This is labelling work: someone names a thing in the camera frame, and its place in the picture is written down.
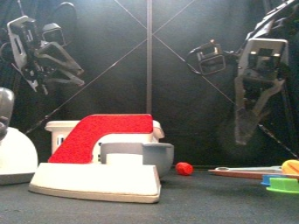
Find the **black table surface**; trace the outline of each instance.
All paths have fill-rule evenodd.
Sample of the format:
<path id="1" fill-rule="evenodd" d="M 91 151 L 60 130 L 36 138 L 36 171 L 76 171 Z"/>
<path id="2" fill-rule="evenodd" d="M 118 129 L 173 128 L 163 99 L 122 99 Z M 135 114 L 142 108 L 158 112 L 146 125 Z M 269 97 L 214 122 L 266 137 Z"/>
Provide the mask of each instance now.
<path id="1" fill-rule="evenodd" d="M 259 179 L 175 171 L 155 204 L 68 199 L 0 186 L 0 223 L 299 223 L 299 194 L 270 192 Z"/>

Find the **black curtain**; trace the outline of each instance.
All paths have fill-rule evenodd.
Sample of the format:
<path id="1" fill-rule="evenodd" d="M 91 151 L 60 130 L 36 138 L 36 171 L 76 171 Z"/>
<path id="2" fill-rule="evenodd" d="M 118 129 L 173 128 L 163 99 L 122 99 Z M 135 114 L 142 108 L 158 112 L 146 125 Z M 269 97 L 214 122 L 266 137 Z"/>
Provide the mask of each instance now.
<path id="1" fill-rule="evenodd" d="M 79 120 L 91 114 L 146 113 L 147 2 L 138 0 L 72 0 L 68 9 L 52 11 L 63 1 L 23 1 L 23 12 L 39 26 L 56 22 L 72 43 L 66 50 L 86 73 L 84 87 L 55 84 L 50 94 L 35 93 L 24 79 L 18 84 L 12 125 L 28 133 L 40 161 L 51 155 L 54 120 Z M 22 16 L 16 1 L 3 1 L 2 27 Z M 215 39 L 223 50 L 237 51 L 265 16 L 262 1 L 154 1 L 153 116 L 163 125 L 163 142 L 175 146 L 175 163 L 194 165 L 281 165 L 293 155 L 259 130 L 246 147 L 234 144 L 234 78 L 237 67 L 201 77 L 189 70 L 190 50 Z M 293 75 L 287 86 L 294 125 L 298 120 L 298 41 L 293 41 Z M 12 66 L 2 62 L 2 77 Z M 267 126 L 290 144 L 285 97 L 270 102 Z"/>

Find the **red ball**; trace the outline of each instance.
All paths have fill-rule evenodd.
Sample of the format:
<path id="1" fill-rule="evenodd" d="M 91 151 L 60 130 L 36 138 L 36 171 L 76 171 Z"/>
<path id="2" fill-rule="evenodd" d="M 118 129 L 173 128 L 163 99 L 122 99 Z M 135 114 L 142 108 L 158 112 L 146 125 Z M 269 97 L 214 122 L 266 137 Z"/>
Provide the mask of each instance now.
<path id="1" fill-rule="evenodd" d="M 185 162 L 181 162 L 175 166 L 175 170 L 183 176 L 190 176 L 193 174 L 193 165 Z"/>

